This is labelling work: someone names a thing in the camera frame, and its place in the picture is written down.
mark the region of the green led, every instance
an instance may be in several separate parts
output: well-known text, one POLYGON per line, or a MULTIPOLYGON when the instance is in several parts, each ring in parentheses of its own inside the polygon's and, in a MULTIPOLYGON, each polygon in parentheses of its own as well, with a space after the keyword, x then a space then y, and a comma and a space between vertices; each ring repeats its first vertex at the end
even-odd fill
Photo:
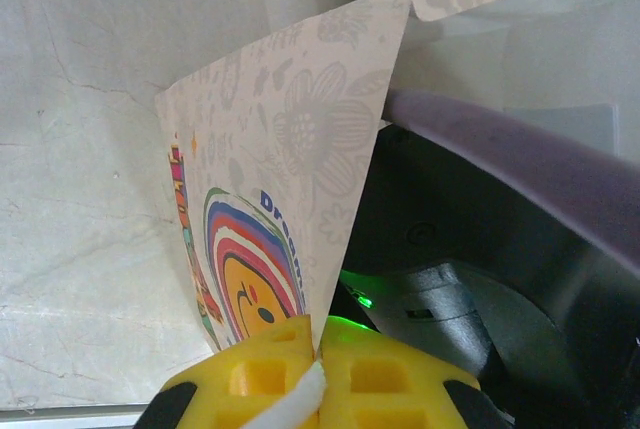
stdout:
POLYGON ((368 297, 358 296, 358 302, 367 309, 371 309, 371 306, 373 306, 373 301, 368 297))

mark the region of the black machine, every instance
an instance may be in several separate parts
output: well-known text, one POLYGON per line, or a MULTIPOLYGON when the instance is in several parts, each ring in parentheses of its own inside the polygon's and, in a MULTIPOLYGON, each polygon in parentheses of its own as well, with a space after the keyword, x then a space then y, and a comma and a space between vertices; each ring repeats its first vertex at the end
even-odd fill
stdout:
POLYGON ((640 278, 619 259, 392 125, 378 135, 332 312, 467 369, 516 428, 635 428, 640 278))

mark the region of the yellow smiley face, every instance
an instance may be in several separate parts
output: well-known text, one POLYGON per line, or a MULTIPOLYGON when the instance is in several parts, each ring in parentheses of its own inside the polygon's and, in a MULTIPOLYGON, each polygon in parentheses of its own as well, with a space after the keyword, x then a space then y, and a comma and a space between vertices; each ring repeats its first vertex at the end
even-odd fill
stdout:
POLYGON ((271 286, 244 261, 229 256, 224 261, 226 290, 242 339, 287 319, 271 286))

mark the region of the orange star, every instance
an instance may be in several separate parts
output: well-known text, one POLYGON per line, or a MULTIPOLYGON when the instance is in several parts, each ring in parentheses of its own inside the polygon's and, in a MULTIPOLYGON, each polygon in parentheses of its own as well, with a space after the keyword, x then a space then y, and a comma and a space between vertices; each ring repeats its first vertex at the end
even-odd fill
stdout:
POLYGON ((198 141, 196 141, 196 131, 193 131, 193 137, 191 138, 191 152, 194 159, 196 157, 196 149, 198 149, 198 141))

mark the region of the smiley face drawing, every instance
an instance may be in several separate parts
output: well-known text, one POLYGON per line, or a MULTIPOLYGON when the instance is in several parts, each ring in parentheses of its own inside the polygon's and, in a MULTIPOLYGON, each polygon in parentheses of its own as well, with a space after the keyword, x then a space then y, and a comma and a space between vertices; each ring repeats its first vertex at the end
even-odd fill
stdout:
POLYGON ((275 224, 219 189, 209 191, 204 224, 209 268, 235 342, 303 313, 291 253, 275 224))

